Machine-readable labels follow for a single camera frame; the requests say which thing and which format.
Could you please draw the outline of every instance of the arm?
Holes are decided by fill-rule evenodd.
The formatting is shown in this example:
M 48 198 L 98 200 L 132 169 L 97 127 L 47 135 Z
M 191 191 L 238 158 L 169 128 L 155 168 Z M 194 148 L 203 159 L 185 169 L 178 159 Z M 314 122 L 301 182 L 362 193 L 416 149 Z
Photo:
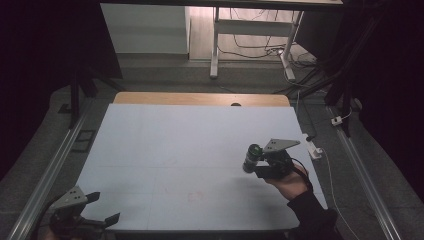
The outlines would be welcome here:
M 333 209 L 325 210 L 318 202 L 314 193 L 308 190 L 302 177 L 292 172 L 283 179 L 265 179 L 268 184 L 274 185 L 287 199 L 289 206 L 299 219 L 299 226 L 289 233 L 289 239 L 343 239 L 335 229 L 337 213 Z

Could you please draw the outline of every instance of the metal stand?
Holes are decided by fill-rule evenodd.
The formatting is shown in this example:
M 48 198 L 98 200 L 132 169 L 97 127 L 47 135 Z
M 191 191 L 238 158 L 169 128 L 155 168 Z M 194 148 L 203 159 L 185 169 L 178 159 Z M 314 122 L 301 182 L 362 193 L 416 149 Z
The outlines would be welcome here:
M 300 19 L 303 12 L 298 15 L 293 23 L 289 22 L 265 22 L 265 21 L 245 21 L 232 19 L 219 19 L 219 7 L 215 10 L 214 15 L 214 32 L 213 47 L 211 57 L 210 78 L 218 77 L 218 36 L 219 34 L 235 34 L 235 35 L 254 35 L 254 36 L 276 36 L 288 37 L 286 47 L 280 55 L 281 62 L 284 66 L 287 79 L 294 81 L 295 76 L 290 66 L 288 56 L 290 48 L 293 44 L 294 37 L 299 27 Z

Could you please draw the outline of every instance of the metal rail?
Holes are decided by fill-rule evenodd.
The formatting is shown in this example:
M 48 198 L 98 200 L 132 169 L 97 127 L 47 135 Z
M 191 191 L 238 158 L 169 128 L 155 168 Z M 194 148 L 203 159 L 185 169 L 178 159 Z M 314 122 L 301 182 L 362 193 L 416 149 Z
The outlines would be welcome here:
M 59 174 L 60 169 L 62 168 L 63 163 L 65 162 L 66 157 L 68 156 L 69 151 L 71 150 L 72 144 L 74 143 L 78 132 L 84 124 L 85 119 L 87 118 L 88 112 L 93 103 L 93 99 L 87 98 L 84 100 L 81 108 L 81 116 L 76 122 L 73 129 L 70 129 L 66 134 L 62 144 L 59 149 L 56 151 L 55 155 L 50 160 L 49 165 L 46 168 L 43 176 L 35 187 L 34 191 L 31 194 L 27 204 L 21 212 L 18 220 L 15 223 L 15 226 L 12 228 L 7 239 L 9 240 L 20 240 L 26 239 L 28 233 L 30 232 L 34 222 L 36 221 L 39 212 L 47 198 L 54 181 L 56 180 L 57 175 Z
M 331 115 L 331 117 L 336 116 L 331 110 L 331 108 L 327 107 L 327 111 Z M 359 156 L 358 151 L 356 150 L 352 139 L 346 137 L 344 131 L 340 127 L 337 127 L 337 134 L 349 157 L 350 162 L 352 163 L 353 169 L 355 170 L 356 175 L 359 178 L 362 188 L 364 189 L 365 195 L 367 196 L 371 207 L 375 211 L 375 216 L 380 222 L 381 228 L 384 234 L 386 235 L 386 238 L 389 240 L 402 239 L 399 230 L 397 229 L 397 226 L 393 221 L 390 212 L 387 209 L 386 204 L 378 193 L 377 188 L 375 187 L 370 177 L 370 174 L 368 173 L 361 157 Z

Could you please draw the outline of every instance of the black cable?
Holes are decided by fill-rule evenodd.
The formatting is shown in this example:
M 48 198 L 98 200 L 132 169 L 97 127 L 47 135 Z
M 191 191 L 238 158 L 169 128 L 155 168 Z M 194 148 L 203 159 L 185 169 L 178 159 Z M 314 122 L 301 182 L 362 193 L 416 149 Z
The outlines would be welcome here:
M 297 56 L 297 60 L 296 61 L 299 61 L 300 56 L 303 56 L 303 55 L 306 55 L 306 54 L 310 54 L 310 52 L 305 52 L 305 53 L 299 54 L 299 56 Z
M 231 90 L 231 89 L 229 89 L 229 88 L 223 87 L 223 86 L 221 86 L 221 85 L 218 85 L 218 87 L 219 87 L 219 88 L 221 88 L 221 89 L 223 89 L 223 90 L 225 90 L 225 91 L 228 91 L 228 92 L 230 92 L 230 93 L 238 94 L 238 92 L 233 91 L 233 90 Z
M 277 21 L 277 16 L 278 16 L 278 10 L 277 10 L 277 12 L 275 13 L 274 22 L 276 22 L 276 21 Z M 265 45 L 265 47 L 264 47 L 264 50 L 265 50 L 265 51 L 266 51 L 266 48 L 267 48 L 267 46 L 268 46 L 268 44 L 269 44 L 269 41 L 271 40 L 271 37 L 272 37 L 272 36 L 269 36 L 268 41 L 266 42 L 266 45 Z
M 317 137 L 317 135 L 318 135 L 318 132 L 317 132 L 317 129 L 315 128 L 315 125 L 313 124 L 313 122 L 312 122 L 312 118 L 311 118 L 311 115 L 309 114 L 309 111 L 308 111 L 308 109 L 307 109 L 307 107 L 306 107 L 306 104 L 305 104 L 305 101 L 302 99 L 302 105 L 303 105 L 303 107 L 305 108 L 305 112 L 306 112 L 306 114 L 308 115 L 308 119 L 309 119 L 309 122 L 311 123 L 311 125 L 312 125 L 312 129 L 313 129 L 313 131 L 314 131 L 314 134 L 312 135 L 312 136 L 309 136 L 309 134 L 308 134 L 308 137 L 306 138 L 306 141 L 311 141 L 312 139 L 314 139 L 314 138 L 316 138 Z
M 64 194 L 58 195 L 51 199 L 49 202 L 46 203 L 46 205 L 43 207 L 42 211 L 40 212 L 40 215 L 38 216 L 37 222 L 34 226 L 34 229 L 32 230 L 30 239 L 31 240 L 37 240 L 38 239 L 38 230 L 40 229 L 41 221 L 43 220 L 44 215 L 46 214 L 47 210 L 49 210 L 49 207 L 59 200 Z
M 309 179 L 309 172 L 308 172 L 308 170 L 306 170 L 305 166 L 303 166 L 303 164 L 299 160 L 297 160 L 295 158 L 292 158 L 292 160 L 295 160 L 296 162 L 300 163 L 300 165 L 302 165 L 303 169 L 305 170 L 305 173 L 303 173 L 302 171 L 300 171 L 299 169 L 297 169 L 295 166 L 293 166 L 293 168 L 292 168 L 293 172 L 299 174 L 299 176 L 305 182 L 306 187 L 310 191 L 313 191 L 314 190 L 314 186 L 312 185 L 311 180 Z
M 305 166 L 303 165 L 303 163 L 301 163 L 299 160 L 297 160 L 296 158 L 291 158 L 291 160 L 295 160 L 296 162 L 298 162 L 302 167 L 303 167 L 303 170 L 305 170 L 305 172 L 306 172 L 306 176 L 307 177 L 309 177 L 309 172 L 308 172 L 308 170 L 306 170 L 306 168 L 305 168 Z
M 293 59 L 293 55 L 292 55 L 292 53 L 289 53 L 289 56 L 290 56 L 290 58 L 291 58 L 291 61 L 289 60 L 289 62 L 293 65 L 293 66 L 295 66 L 296 68 L 300 68 L 300 69 L 303 69 L 303 68 L 307 68 L 307 67 L 318 67 L 318 64 L 317 63 L 311 63 L 311 64 L 304 64 L 304 63 L 302 63 L 301 61 L 298 61 L 298 60 L 294 60 Z
M 218 47 L 218 50 L 219 50 L 220 52 L 222 52 L 222 53 L 226 53 L 226 54 L 233 54 L 233 55 L 237 55 L 237 56 L 245 57 L 245 58 L 263 58 L 263 57 L 267 57 L 267 56 L 271 55 L 271 54 L 275 51 L 275 49 L 270 49 L 270 50 L 272 50 L 272 51 L 269 51 L 269 52 L 268 52 L 268 53 L 266 53 L 265 55 L 261 55 L 261 56 L 246 56 L 246 55 L 243 55 L 243 54 L 240 54 L 240 53 L 222 51 L 222 50 L 219 48 L 219 46 L 217 46 L 217 47 Z
M 240 18 L 240 17 L 239 17 L 239 15 L 238 15 L 238 13 L 237 13 L 237 11 L 236 11 L 234 8 L 230 8 L 230 19 L 233 19 L 233 14 L 231 13 L 231 9 L 233 9 L 233 10 L 234 10 L 234 12 L 236 13 L 236 15 L 237 15 L 237 18 L 238 18 L 238 19 L 246 20 L 246 19 L 244 19 L 244 18 Z M 264 12 L 265 12 L 265 10 L 261 10 L 260 15 L 258 15 L 258 16 L 256 16 L 256 17 L 254 17 L 252 20 L 254 20 L 254 19 L 256 19 L 256 18 L 258 18 L 258 17 L 262 16 L 262 14 L 263 14 Z M 277 10 L 277 14 L 276 14 L 276 16 L 275 16 L 274 21 L 276 21 L 277 16 L 278 16 L 278 10 Z M 267 49 L 266 49 L 267 47 L 271 47 L 271 48 L 280 47 L 280 48 L 283 48 L 283 47 L 285 47 L 285 46 L 286 46 L 286 44 L 268 45 L 268 44 L 269 44 L 269 40 L 270 40 L 271 38 L 269 38 L 269 39 L 268 39 L 268 41 L 267 41 L 267 43 L 266 43 L 266 45 L 265 45 L 265 46 L 243 46 L 243 45 L 240 45 L 240 44 L 237 42 L 236 35 L 234 35 L 234 34 L 233 34 L 233 38 L 234 38 L 234 43 L 235 43 L 235 44 L 236 44 L 236 46 L 237 46 L 237 47 L 239 47 L 239 48 L 264 48 L 264 50 L 265 50 L 265 51 L 267 51 Z
M 314 69 L 312 69 L 302 80 L 300 80 L 300 83 L 303 83 L 303 81 L 307 78 L 307 77 L 309 77 L 309 75 L 313 72 L 315 70 L 315 68 Z M 276 91 L 274 91 L 274 92 L 272 92 L 271 94 L 278 94 L 278 93 L 282 93 L 282 92 L 284 92 L 284 91 L 287 91 L 287 90 L 291 90 L 291 91 L 289 91 L 289 92 L 287 92 L 287 93 L 285 93 L 286 95 L 287 94 L 290 94 L 290 93 L 292 93 L 293 91 L 295 91 L 297 88 L 299 88 L 299 87 L 302 87 L 302 86 L 296 86 L 296 85 L 294 85 L 294 84 L 296 84 L 296 83 L 293 83 L 293 85 L 291 85 L 291 86 L 289 86 L 289 87 L 287 87 L 287 88 L 283 88 L 283 89 L 280 89 L 280 90 L 276 90 Z
M 292 83 L 294 86 L 293 86 L 293 89 L 291 89 L 289 92 L 287 92 L 286 93 L 286 95 L 287 95 L 287 97 L 290 97 L 290 94 L 292 93 L 292 92 L 294 92 L 294 91 L 296 91 L 297 89 L 299 89 L 299 88 L 302 88 L 302 87 L 311 87 L 311 86 L 313 86 L 314 84 L 310 84 L 310 85 L 307 85 L 307 83 L 309 82 L 309 81 L 311 81 L 312 80 L 312 78 L 315 76 L 315 75 L 317 75 L 318 73 L 319 73 L 319 69 L 318 68 L 313 68 L 311 71 L 309 71 L 308 72 L 308 74 L 306 74 L 306 76 L 305 77 L 303 77 L 303 79 L 302 80 L 300 80 L 298 83 L 292 83 L 292 82 L 290 82 L 290 81 L 288 81 L 289 83 Z

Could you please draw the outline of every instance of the table leg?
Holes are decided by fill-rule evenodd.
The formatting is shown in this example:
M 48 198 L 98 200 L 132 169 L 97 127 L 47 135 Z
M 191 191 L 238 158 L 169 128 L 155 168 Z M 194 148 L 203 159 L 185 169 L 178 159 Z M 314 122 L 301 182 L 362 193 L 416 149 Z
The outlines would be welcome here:
M 288 81 L 294 81 L 296 79 L 293 73 L 293 69 L 290 66 L 289 54 L 290 54 L 290 48 L 293 44 L 294 36 L 296 35 L 297 28 L 299 27 L 302 14 L 303 14 L 303 11 L 297 14 L 297 17 L 295 21 L 293 22 L 292 29 L 290 31 L 290 35 L 287 39 L 287 44 L 286 44 L 286 47 L 284 48 L 284 52 L 280 54 L 280 59 L 281 59 L 281 62 L 283 63 L 285 74 Z
M 219 7 L 215 8 L 215 19 L 213 22 L 213 46 L 211 57 L 210 78 L 218 77 L 218 31 L 219 31 Z

